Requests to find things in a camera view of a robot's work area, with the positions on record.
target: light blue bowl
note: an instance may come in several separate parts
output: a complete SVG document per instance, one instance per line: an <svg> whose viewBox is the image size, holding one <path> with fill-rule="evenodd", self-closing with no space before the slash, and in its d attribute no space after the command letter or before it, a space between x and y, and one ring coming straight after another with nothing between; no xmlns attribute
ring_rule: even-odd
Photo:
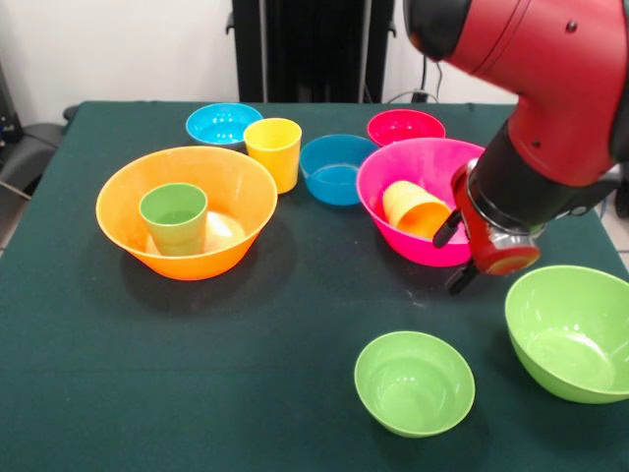
<svg viewBox="0 0 629 472"><path fill-rule="evenodd" d="M245 148L245 130L262 119L255 108L243 103L214 103L199 108L186 121L188 135L201 145Z"/></svg>
<svg viewBox="0 0 629 472"><path fill-rule="evenodd" d="M308 190L329 205L357 204L358 169L377 149L372 141L354 135L328 135L310 141L300 158Z"/></svg>

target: red bowl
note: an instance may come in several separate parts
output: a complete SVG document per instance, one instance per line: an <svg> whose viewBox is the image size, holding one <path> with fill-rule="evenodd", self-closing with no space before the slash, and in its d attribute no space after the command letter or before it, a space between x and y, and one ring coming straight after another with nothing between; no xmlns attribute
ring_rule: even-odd
<svg viewBox="0 0 629 472"><path fill-rule="evenodd" d="M386 146L413 138L445 138L445 127L422 111L395 109L373 116L367 133L374 143Z"/></svg>

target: pink bowl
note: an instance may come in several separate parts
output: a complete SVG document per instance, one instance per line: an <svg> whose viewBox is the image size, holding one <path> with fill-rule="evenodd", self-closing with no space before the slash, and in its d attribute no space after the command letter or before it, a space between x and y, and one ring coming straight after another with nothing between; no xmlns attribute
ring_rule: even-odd
<svg viewBox="0 0 629 472"><path fill-rule="evenodd" d="M358 173L358 195L373 222L395 252L424 266L457 266L470 258L468 238L462 225L442 249L429 239L403 233L386 221L382 194L393 182L408 180L454 208L450 180L454 172L484 149L462 141L420 138L402 141L374 152Z"/></svg>
<svg viewBox="0 0 629 472"><path fill-rule="evenodd" d="M445 127L422 111L395 109L374 115L367 133L374 143L386 146L413 138L445 138Z"/></svg>

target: dark green tablecloth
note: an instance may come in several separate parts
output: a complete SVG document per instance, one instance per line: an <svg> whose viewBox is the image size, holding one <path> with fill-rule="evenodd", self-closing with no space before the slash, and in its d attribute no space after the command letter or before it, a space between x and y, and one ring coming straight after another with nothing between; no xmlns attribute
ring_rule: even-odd
<svg viewBox="0 0 629 472"><path fill-rule="evenodd" d="M407 263L361 207L323 206L303 183L245 259L203 282L152 273L100 233L105 180L147 152L188 144L194 103L87 103L0 260L2 471L627 471L629 408L577 405L537 386L503 320L514 277L458 298L451 269ZM383 106L261 105L304 129L365 134ZM426 109L486 145L509 107ZM565 218L538 264L626 277L596 216ZM426 440L384 431L354 391L370 340L433 333L468 360L477 398Z"/></svg>

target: bowl rim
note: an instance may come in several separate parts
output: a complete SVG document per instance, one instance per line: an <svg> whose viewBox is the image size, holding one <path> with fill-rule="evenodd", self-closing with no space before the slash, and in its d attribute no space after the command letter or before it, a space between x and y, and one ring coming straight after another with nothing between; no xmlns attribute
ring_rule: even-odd
<svg viewBox="0 0 629 472"><path fill-rule="evenodd" d="M140 251L138 249L134 249L134 248L132 248L130 246L127 246L126 244L122 244L122 243L118 242L118 240L113 238L111 236L111 234L109 233L109 231L107 231L107 229L105 228L104 224L102 223L102 221L100 219L100 211L99 211L99 209L100 209L101 199L102 199L103 193L105 192L105 189L108 186L112 185L111 181L114 179L114 177L116 175L118 175L120 172L122 172L123 170L127 169L128 167L133 167L134 165L139 165L139 162L141 162L141 161L143 161L145 159L149 159L149 158L153 157L156 154L161 154L163 152L172 152L172 151L175 151L175 150L184 150L184 149L200 149L200 150L211 150L211 151L218 150L219 152L227 152L227 153L237 154L237 155L234 155L234 157L246 160L248 163L256 166L259 169L261 169L263 171L264 175L266 176L267 180L271 183L271 186L272 186L273 190L275 191L275 192L273 192L273 196L274 196L274 198L273 198L273 205L271 207L271 211L269 212L268 216L266 216L262 220L262 223L255 230L249 231L248 233L245 234L245 237L243 237L242 239L239 239L237 242L232 243L229 246L225 246L225 247L220 248L220 249L215 250L215 251L208 251L206 253L193 254L193 255L190 255L190 256L163 256L161 254L160 255L156 255L156 254L147 253L146 251ZM278 199L278 197L277 197L277 185L275 184L275 180L273 179L273 177L270 174L270 172L262 164L257 162L255 159L251 159L248 156L242 154L241 152L237 152L236 150L232 150L232 149L227 149L225 147L216 147L216 146L179 146L179 147L168 147L168 148L165 148L165 149L157 150L155 152L151 152L149 154L145 154L145 155L143 155L141 157L138 157L137 159L132 160L131 162L128 162L127 164L125 164L121 168L119 168L116 172L114 172L107 179L107 181L104 183L104 185L102 186L102 188L98 192L98 197L96 197L95 212L96 212L96 221L98 223L98 226L100 227L100 230L105 234L105 236L107 236L107 238L112 243L114 243L119 248L124 249L128 253L130 253L132 255L138 254L140 256L143 256L145 258L150 258L150 259L159 259L159 260L168 260L168 261L180 261L180 260L190 261L190 260L195 260L195 259L202 259L202 258L205 258L207 256L214 255L214 254L224 253L224 252L229 251L229 250L231 250L233 248L236 248L237 246L243 244L245 241L249 240L253 236L259 234L259 232L262 230L262 228L264 226L266 226L268 221L270 221L271 217L275 214L275 210L277 209L277 199Z"/></svg>
<svg viewBox="0 0 629 472"><path fill-rule="evenodd" d="M256 115L257 115L257 119L255 121L252 121L251 123L249 123L247 126L249 127L250 125L252 125L253 123L255 123L256 121L259 120L263 120L264 117L262 116L262 114L257 111L255 108L253 108L250 105L247 105L245 103L241 103L238 101L235 102L229 102L229 101L220 101L220 102L216 102L216 103L210 103L209 105L204 105L201 108L197 108L195 111L193 111L190 115L188 115L188 118L186 119L186 133L188 133L188 136L190 136L193 140L195 140L198 143L204 143L206 145L211 145L211 146L236 146L236 145L241 145L242 143L245 142L245 132L243 132L243 138L241 140L235 141L234 143L218 143L216 141L207 141L207 140L202 140L201 138L197 138L193 132L190 129L190 120L193 118L194 115L201 113L202 111L204 111L205 109L208 108L213 108L216 106L234 106L236 108L246 108L249 110L252 110Z"/></svg>
<svg viewBox="0 0 629 472"><path fill-rule="evenodd" d="M604 272L602 270L598 270L596 268L591 268L591 267L585 267L583 265L547 265L544 267L540 267L540 268L536 268L534 270L531 270L527 273L525 273L524 275L522 275L521 277L519 277L515 282L513 282L513 284L511 285L511 287L509 288L509 291L507 292L507 296L505 297L504 300L504 318L506 320L507 323L507 329L509 331L509 337L511 337L512 342L515 342L518 347L522 350L523 353L526 354L527 358L529 358L531 360L531 362L533 362L536 366L538 366L540 369L542 369L544 372L546 372L547 374L553 376L554 378L564 382L565 384L568 384L570 386L573 386L575 388L578 388L580 390L583 391L587 391L590 393L597 393L600 395L607 395L607 396L625 396L625 395L629 395L629 388L625 389L625 390L601 390L599 388L590 388L590 387L586 387L586 386L582 386L579 385L577 383L574 383L572 381L569 381L567 379L565 379L563 376L560 376L558 374L556 374L555 372L550 371L549 369L547 369L546 367L544 367L542 364L540 364L537 360L535 360L528 352L528 350L525 348L525 346L520 342L520 340L517 338L517 336L515 336L513 334L513 329L512 329L512 324L510 322L510 317L508 315L507 312L507 305L509 303L510 298L513 296L513 292L516 289L516 287L520 284L520 282L522 282L523 280L526 280L527 278L531 277L531 276L535 276L536 274L540 273L540 272L545 272L545 271L554 271L557 269L572 269L572 270L576 270L576 271L582 271L582 272L588 272L588 273L592 273L595 275L602 275L604 278L608 278L611 279L613 281L616 282L622 282L622 284L626 285L627 288L629 288L629 282L627 282L626 280L623 280L620 277L617 277L615 275L612 275L610 273Z"/></svg>
<svg viewBox="0 0 629 472"><path fill-rule="evenodd" d="M300 151L300 154L299 154L299 170L301 170L301 172L302 172L302 174L304 175L304 178L305 178L305 179L309 179L309 178L310 178L310 176L311 176L311 175L313 175L313 173L312 173L312 172L307 172L307 171L306 171L306 168L305 168L305 167L304 167L304 165L303 165L302 155L304 155L304 151L305 151L305 150L307 150L307 149L309 148L309 146L310 146L312 143L318 143L318 142L321 142L321 141L328 140L328 139L330 139L330 138L349 138L349 139L351 139L352 141L355 141L355 142L367 142L367 143L369 143L370 145L373 145L373 146L374 146L373 151L372 151L372 152L371 152L371 153L370 153L367 157L365 157L365 159L363 160L363 162L365 162L365 160L367 160L367 159L370 157L370 155L372 155L374 152L376 152L376 151L379 149L379 147L377 146L377 144L376 144L376 143L374 143L372 140L370 140L370 139L368 139L368 138L365 138L364 136L359 136L359 135L350 135L350 134L348 134L348 133L334 133L334 134L323 135L323 136L319 136L319 137L317 137L317 138L314 138L313 140L311 140L311 141L307 142L307 143L304 145L304 147L302 147L302 150ZM358 179L358 170L360 170L361 165L363 165L363 162L361 162L361 164L357 166L357 171L356 171L356 176L357 176L357 179ZM325 165L322 165L322 166L320 166L320 167L317 167L317 168L316 168L316 170L319 170L319 169L322 169L322 168L324 168L324 167L328 167L328 166L334 166L334 165L336 165L336 164L334 164L334 163L332 163L332 164L325 164ZM354 183L351 183L351 182L343 182L343 183L341 183L341 184L328 184L328 183L325 183L325 184L326 184L326 185L333 186L333 187L337 187L337 186L347 186L347 185L354 185L354 186L356 186L356 182L354 182Z"/></svg>
<svg viewBox="0 0 629 472"><path fill-rule="evenodd" d="M390 422L388 421L384 421L384 419L376 414L368 405L368 403L365 401L363 395L361 394L361 390L358 387L358 366L361 362L361 360L363 359L363 356L365 355L365 353L368 351L368 349L372 348L372 346L374 344L376 344L377 342L380 342L381 339L384 339L386 337L395 337L395 336L399 336L400 334L412 334L416 337L421 337L424 339L428 339L431 342L436 342L437 344L441 344L443 346L445 346L450 352L452 352L452 354L454 354L454 358L458 359L461 364L464 367L464 372L466 373L468 380L471 383L471 387L472 387L472 394L470 395L469 398L469 404L466 405L466 407L463 409L463 412L461 415L457 415L457 417L454 419L454 421L451 422L451 424L449 424L448 426L442 427L442 428L437 428L437 429L433 429L433 430L405 430L403 428L398 428L397 426L393 426L390 424ZM382 334L380 336L378 336L376 339L373 339L372 341L370 341L362 350L361 353L358 355L358 358L356 359L356 363L354 364L354 388L356 389L356 392L358 393L359 398L361 399L361 402L363 403L363 405L365 406L365 408L367 409L367 411L370 412L370 414L382 425L386 425L387 427L390 427L392 429L394 429L395 431L403 434L403 435L407 435L407 436L435 436L435 435L439 435L441 433L445 433L448 430L451 430L452 428L454 428L455 426L457 426L459 423L461 423L465 417L468 416L468 414L470 413L470 410L472 409L472 406L474 406L474 400L476 398L476 381L474 380L474 373L472 372L472 368L470 368L470 365L468 364L468 362L465 360L465 358L463 357L463 355L456 350L451 344L449 344L448 342L444 341L443 339L436 337L432 334L428 334L427 332L422 332L422 331L410 331L410 330L399 330L399 331L391 331L391 332L387 332L385 334Z"/></svg>
<svg viewBox="0 0 629 472"><path fill-rule="evenodd" d="M365 167L367 166L367 163L372 160L379 152L383 151L386 148L390 148L390 147L399 147L399 146L407 146L410 142L415 142L416 140L421 140L422 143L430 143L430 142L434 142L434 141L439 141L439 142L454 142L454 143L463 143L465 145L474 147L474 148L478 148L478 149L482 149L483 151L485 151L485 148L479 145L475 145L474 143L468 143L467 141L461 141L461 140L453 140L452 138L413 138L410 140L404 140L404 141L397 141L395 143L391 143L390 145L387 145L385 147L381 147L380 149L377 149L376 151L372 152L372 154L365 159L365 161L363 162L363 164L361 164L361 167L358 170L358 174L356 176L356 191L358 193L358 197L361 200L361 204L363 204L363 207L365 207L365 209L367 210L367 212L370 214L370 216L372 217L373 220L377 221L378 223L382 224L383 226L385 226L386 228L390 229L391 231L395 232L395 233L399 233L405 237L411 238L415 241L422 241L425 243L432 243L431 239L426 239L426 238L421 238L419 236L415 236L413 234L409 234L409 233L405 233L404 231L400 231L398 228L396 228L395 226L392 226L391 224L389 224L389 222L386 219L380 218L375 211L372 210L372 208L367 205L367 202L365 201L365 198L363 197L363 192L361 191L361 186L359 185L359 182L361 181L361 175L365 170ZM445 249L446 247L450 246L450 245L454 245L454 246L463 246L463 245L469 245L469 241L468 242L460 242L460 243L455 243L452 241L449 241L448 244L446 246L444 246L443 249Z"/></svg>
<svg viewBox="0 0 629 472"><path fill-rule="evenodd" d="M431 115L429 113L426 113L425 111L420 111L420 110L414 110L413 108L390 108L388 110L383 110L380 111L378 113L376 113L375 115L373 115L372 118L370 118L370 121L367 123L367 134L370 137L370 140L372 140L374 143L376 143L378 146L380 146L381 148L385 147L385 146L389 146L389 145L393 145L395 143L400 143L399 141L394 141L392 143L385 143L383 141L377 140L372 133L372 125L373 122L376 119L381 118L384 115L392 115L395 113L398 113L400 111L410 111L414 114L418 114L418 115L422 115L422 117L426 118L431 118L432 120L434 120L434 122L436 122L440 127L441 127L441 133L443 134L443 136L439 137L439 139L443 139L446 137L446 130L445 130L445 125L441 122L441 120L439 120L437 117L435 117L434 115ZM426 136L426 138L436 138L434 136Z"/></svg>

